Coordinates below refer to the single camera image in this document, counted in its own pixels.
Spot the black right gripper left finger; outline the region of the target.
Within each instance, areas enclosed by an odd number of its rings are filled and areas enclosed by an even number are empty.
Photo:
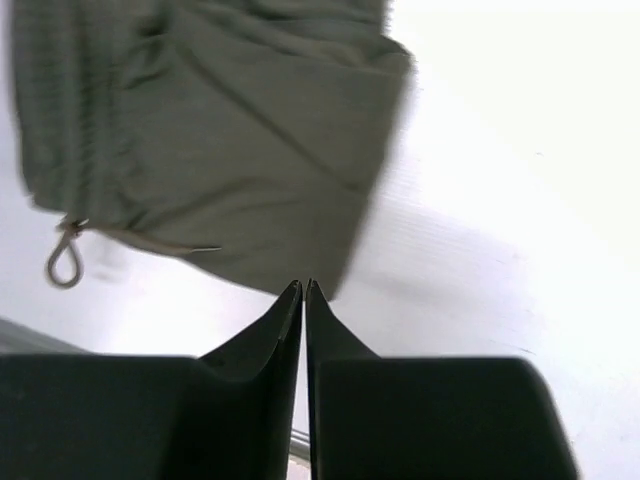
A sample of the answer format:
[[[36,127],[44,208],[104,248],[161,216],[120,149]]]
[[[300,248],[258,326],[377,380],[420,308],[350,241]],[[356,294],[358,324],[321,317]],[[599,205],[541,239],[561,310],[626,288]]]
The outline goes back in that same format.
[[[283,479],[302,288],[195,357],[5,354],[5,479]]]

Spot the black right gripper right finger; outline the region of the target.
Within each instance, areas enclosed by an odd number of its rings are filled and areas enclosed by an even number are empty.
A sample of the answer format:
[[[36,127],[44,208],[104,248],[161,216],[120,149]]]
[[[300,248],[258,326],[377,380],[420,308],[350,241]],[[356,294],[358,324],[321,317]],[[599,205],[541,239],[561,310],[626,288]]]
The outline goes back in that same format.
[[[517,357],[382,357],[305,294],[316,479],[575,479],[549,388]]]

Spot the olive green shorts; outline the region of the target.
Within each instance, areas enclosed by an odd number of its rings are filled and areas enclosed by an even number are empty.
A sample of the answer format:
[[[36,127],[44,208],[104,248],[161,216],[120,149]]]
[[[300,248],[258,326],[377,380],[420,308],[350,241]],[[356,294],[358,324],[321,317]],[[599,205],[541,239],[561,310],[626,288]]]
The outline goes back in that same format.
[[[340,289],[411,66],[382,1],[13,1],[22,176],[84,231]]]

